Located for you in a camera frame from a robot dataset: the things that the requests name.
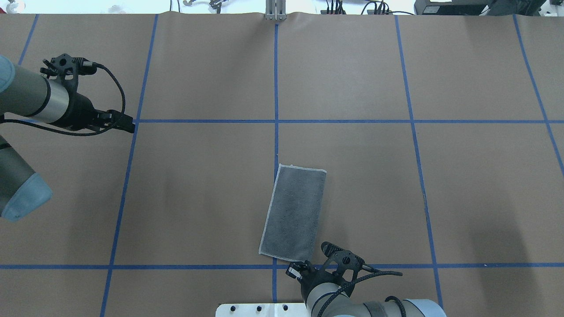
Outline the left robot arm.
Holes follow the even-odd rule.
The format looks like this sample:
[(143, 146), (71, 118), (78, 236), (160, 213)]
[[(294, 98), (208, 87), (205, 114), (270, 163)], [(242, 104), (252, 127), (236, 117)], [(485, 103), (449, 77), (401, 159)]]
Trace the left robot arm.
[[(135, 123), (125, 113), (126, 97), (115, 75), (103, 64), (61, 54), (44, 60), (38, 74), (1, 56), (0, 110), (2, 124), (21, 124), (69, 136), (95, 136), (111, 129), (134, 133)], [(78, 93), (79, 76), (104, 70), (121, 95), (121, 110), (97, 110)], [(53, 195), (44, 179), (1, 138), (1, 217), (19, 221)]]

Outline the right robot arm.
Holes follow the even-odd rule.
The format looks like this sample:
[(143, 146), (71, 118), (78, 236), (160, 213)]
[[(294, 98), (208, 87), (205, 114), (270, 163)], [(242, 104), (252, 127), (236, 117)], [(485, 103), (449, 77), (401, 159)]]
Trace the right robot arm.
[(286, 275), (300, 283), (301, 296), (310, 317), (445, 317), (443, 308), (430, 299), (399, 299), (355, 303), (350, 291), (358, 283), (380, 276), (401, 276), (396, 271), (376, 270), (350, 282), (335, 272), (317, 269), (309, 262), (292, 262)]

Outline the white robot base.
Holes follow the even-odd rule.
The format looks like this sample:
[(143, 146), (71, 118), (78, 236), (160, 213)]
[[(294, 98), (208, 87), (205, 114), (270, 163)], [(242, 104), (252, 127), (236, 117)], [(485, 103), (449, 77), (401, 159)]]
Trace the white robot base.
[(309, 317), (304, 303), (228, 303), (221, 304), (216, 317)]

